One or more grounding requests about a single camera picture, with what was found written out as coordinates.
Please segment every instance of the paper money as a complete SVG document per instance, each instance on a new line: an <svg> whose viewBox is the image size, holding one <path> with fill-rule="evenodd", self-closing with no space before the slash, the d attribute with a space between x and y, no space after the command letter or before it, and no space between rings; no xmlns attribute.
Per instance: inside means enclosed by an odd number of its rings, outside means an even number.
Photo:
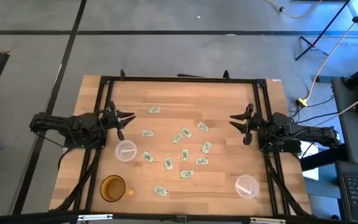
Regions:
<svg viewBox="0 0 358 224"><path fill-rule="evenodd" d="M189 150L188 149L181 150L181 159L182 159L182 161L189 160Z"/></svg>
<svg viewBox="0 0 358 224"><path fill-rule="evenodd" d="M149 113L159 113L159 112L160 112L159 107L149 108Z"/></svg>
<svg viewBox="0 0 358 224"><path fill-rule="evenodd" d="M191 132L189 131L189 129L187 129L186 127L181 129L181 132L186 136L186 138L190 138L191 137Z"/></svg>
<svg viewBox="0 0 358 224"><path fill-rule="evenodd" d="M198 127L200 130L204 131L205 133L208 131L208 127L207 127L205 124L203 124L202 122L198 123L198 124L197 124L197 127Z"/></svg>
<svg viewBox="0 0 358 224"><path fill-rule="evenodd" d="M172 142L173 142L174 144L176 144L176 143L178 143L178 141L180 141L181 139L183 139L183 135L177 134L177 135L175 135L175 136L172 138Z"/></svg>
<svg viewBox="0 0 358 224"><path fill-rule="evenodd" d="M164 158L164 164L165 164L165 168L166 168L167 170L173 169L173 164L172 164L172 159L171 159L171 157Z"/></svg>
<svg viewBox="0 0 358 224"><path fill-rule="evenodd" d="M142 154L143 159L145 159L148 163L152 163L154 158L147 152L144 151Z"/></svg>
<svg viewBox="0 0 358 224"><path fill-rule="evenodd" d="M153 137L154 133L151 130L142 130L142 136L143 137Z"/></svg>
<svg viewBox="0 0 358 224"><path fill-rule="evenodd" d="M167 194L168 194L168 191L165 190L163 187L161 187L161 186L159 186L159 185L157 185L157 186L154 187L154 192L155 192L156 194L158 194L159 196L161 196L161 197L165 197L165 196L167 196Z"/></svg>
<svg viewBox="0 0 358 224"><path fill-rule="evenodd" d="M209 150L211 149L212 143L204 142L203 148L201 148L201 152L208 154Z"/></svg>
<svg viewBox="0 0 358 224"><path fill-rule="evenodd" d="M180 178L192 178L193 176L194 176L194 171L192 170L180 171Z"/></svg>
<svg viewBox="0 0 358 224"><path fill-rule="evenodd" d="M208 158L196 158L197 165L208 165Z"/></svg>

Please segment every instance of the gray floor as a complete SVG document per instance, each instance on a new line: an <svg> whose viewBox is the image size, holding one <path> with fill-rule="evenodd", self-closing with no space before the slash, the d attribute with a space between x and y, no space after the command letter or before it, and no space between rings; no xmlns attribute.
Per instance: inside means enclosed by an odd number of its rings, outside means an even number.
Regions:
<svg viewBox="0 0 358 224"><path fill-rule="evenodd" d="M292 14L301 14L311 5L290 0L277 2ZM0 0L0 29L71 29L79 4L79 0L9 3ZM80 29L321 30L341 4L323 3L309 17L292 20L262 0L94 0L87 3ZM345 9L331 30L345 31L351 18ZM11 209L34 140L28 124L35 113L45 109L67 39L67 36L0 36L0 50L12 52L0 79L0 142L5 145L0 150L0 215ZM329 52L338 40L325 37L318 47ZM122 68L128 76L172 77L188 73L221 77L224 70L229 70L234 78L279 78L288 108L293 110L293 101L307 95L311 77L325 59L313 51L294 61L305 47L298 37L289 36L78 36L53 113L72 114L83 75L118 75ZM346 38L321 74L341 77L357 70L358 37ZM308 103L327 100L332 95L330 86L318 83ZM300 119L333 111L336 107L331 101L303 110ZM340 129L338 120L327 125ZM63 141L55 133L49 135ZM44 145L24 212L48 209L60 154L58 147ZM326 215L337 212L330 207L324 209Z"/></svg>

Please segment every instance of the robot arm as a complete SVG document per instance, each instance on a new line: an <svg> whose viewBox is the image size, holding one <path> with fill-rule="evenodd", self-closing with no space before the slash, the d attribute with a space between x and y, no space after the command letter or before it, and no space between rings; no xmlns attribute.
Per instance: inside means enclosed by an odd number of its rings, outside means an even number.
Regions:
<svg viewBox="0 0 358 224"><path fill-rule="evenodd" d="M131 122L134 113L124 113L116 109L111 101L109 109L101 111L99 118L96 113L85 113L79 116L63 118L45 113L34 115L30 123L32 132L56 130L66 137L66 147L98 147L103 145L107 130L116 128L120 140L124 140L122 129Z"/></svg>
<svg viewBox="0 0 358 224"><path fill-rule="evenodd" d="M252 104L249 104L244 114L230 116L233 119L247 120L245 124L230 121L235 128L246 135L243 140L245 145L249 145L252 141L250 131L257 131L261 149L265 144L270 144L281 152L299 153L301 152L300 141L318 142L327 147L340 145L339 135L334 127L300 126L281 113L274 113L270 121L265 121L260 113L255 113L252 116L253 107Z"/></svg>

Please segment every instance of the glass mug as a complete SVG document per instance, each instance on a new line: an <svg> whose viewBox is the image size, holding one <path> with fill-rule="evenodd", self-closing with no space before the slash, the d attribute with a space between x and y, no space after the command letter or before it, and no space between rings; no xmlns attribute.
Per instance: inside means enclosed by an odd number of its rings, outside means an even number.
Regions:
<svg viewBox="0 0 358 224"><path fill-rule="evenodd" d="M124 195L134 195L133 190L126 189L125 181L118 175L110 175L103 180L100 194L107 202L117 202Z"/></svg>

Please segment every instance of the wooden table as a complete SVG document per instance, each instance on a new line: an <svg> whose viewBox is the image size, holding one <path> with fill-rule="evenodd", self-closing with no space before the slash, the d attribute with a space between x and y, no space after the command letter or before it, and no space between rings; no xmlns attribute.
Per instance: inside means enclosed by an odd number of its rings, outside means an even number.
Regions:
<svg viewBox="0 0 358 224"><path fill-rule="evenodd" d="M98 92L100 76L84 76L75 115L92 112ZM288 114L280 80L268 80L268 92L273 112ZM123 130L126 139L137 145L137 155L129 162L119 161L114 154L119 142L115 130L108 132L106 148L102 150L91 210L108 213L146 213L188 215L258 215L271 216L272 209L262 153L258 150L257 135L250 146L242 143L243 135L229 124L230 115L241 114L249 103L255 103L251 84L243 83L182 83L182 82L114 82L112 99L117 108L134 112L136 119ZM148 109L160 107L159 114ZM204 122L209 131L203 133L196 125ZM186 126L193 134L173 144L171 138ZM141 136L143 129L151 129L154 137ZM201 147L211 142L209 154ZM190 150L187 162L180 159L181 149ZM154 156L147 163L141 154ZM73 190L80 175L84 149L75 149L61 163L50 208L59 206ZM164 157L173 159L173 170L165 170ZM195 164L196 157L207 157L208 166ZM298 203L310 212L305 182L297 158L281 153L285 182ZM181 179L181 170L194 170L192 179ZM120 175L134 196L123 196L118 202L102 199L100 185L109 175ZM259 181L260 192L255 199L243 199L234 183L242 174ZM156 185L169 193L163 198L154 193ZM282 201L276 187L277 203ZM88 188L85 187L80 208L85 207Z"/></svg>

